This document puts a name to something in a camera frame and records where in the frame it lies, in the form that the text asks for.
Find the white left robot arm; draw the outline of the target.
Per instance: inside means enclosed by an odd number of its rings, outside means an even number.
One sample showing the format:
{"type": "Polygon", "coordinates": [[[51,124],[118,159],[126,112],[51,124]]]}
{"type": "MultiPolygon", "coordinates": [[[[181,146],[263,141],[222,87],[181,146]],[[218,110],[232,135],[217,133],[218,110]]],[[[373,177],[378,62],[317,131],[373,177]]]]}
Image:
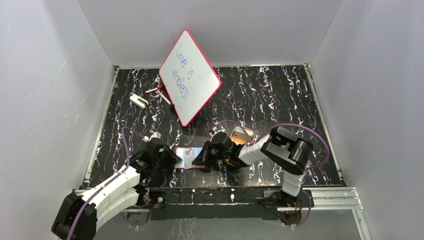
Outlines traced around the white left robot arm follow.
{"type": "Polygon", "coordinates": [[[181,158],[160,138],[145,138],[145,146],[128,154],[114,175],[81,194],[68,194],[55,217],[51,232],[61,240],[92,240],[114,216],[130,207],[153,206],[147,183],[157,171],[172,169],[181,158]]]}

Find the silver credit card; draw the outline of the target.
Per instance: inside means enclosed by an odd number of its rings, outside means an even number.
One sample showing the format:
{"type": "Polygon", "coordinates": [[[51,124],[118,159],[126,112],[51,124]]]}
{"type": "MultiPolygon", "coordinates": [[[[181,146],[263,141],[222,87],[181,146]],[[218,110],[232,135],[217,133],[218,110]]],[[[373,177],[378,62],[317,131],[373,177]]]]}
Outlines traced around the silver credit card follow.
{"type": "Polygon", "coordinates": [[[192,164],[191,161],[185,161],[183,165],[185,170],[201,168],[200,165],[192,164]]]}

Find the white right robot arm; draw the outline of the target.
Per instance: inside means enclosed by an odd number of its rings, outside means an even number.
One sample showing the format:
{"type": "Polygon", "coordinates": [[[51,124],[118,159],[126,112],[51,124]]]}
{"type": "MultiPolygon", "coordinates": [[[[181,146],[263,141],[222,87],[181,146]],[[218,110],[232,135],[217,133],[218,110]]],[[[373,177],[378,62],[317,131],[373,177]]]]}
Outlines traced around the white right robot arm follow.
{"type": "Polygon", "coordinates": [[[302,181],[313,151],[309,140],[282,126],[272,129],[256,142],[248,132],[236,139],[225,132],[212,130],[210,140],[204,143],[191,163],[211,167],[217,161],[223,161],[240,169],[270,160],[283,170],[281,190],[265,191],[258,203],[266,207],[296,207],[302,199],[302,181]]]}

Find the red leather card holder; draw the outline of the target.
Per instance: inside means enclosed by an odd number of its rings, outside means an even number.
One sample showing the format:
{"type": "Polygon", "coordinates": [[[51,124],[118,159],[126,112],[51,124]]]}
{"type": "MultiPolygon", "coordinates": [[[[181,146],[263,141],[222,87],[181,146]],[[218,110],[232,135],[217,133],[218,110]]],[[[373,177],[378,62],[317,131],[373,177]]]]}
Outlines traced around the red leather card holder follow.
{"type": "MultiPolygon", "coordinates": [[[[180,170],[187,170],[184,169],[184,162],[193,162],[193,160],[199,155],[201,150],[201,147],[176,147],[174,149],[174,152],[179,158],[181,158],[181,160],[175,164],[174,168],[180,170]]],[[[208,166],[201,165],[201,167],[196,169],[205,170],[207,168],[208,166]]]]}

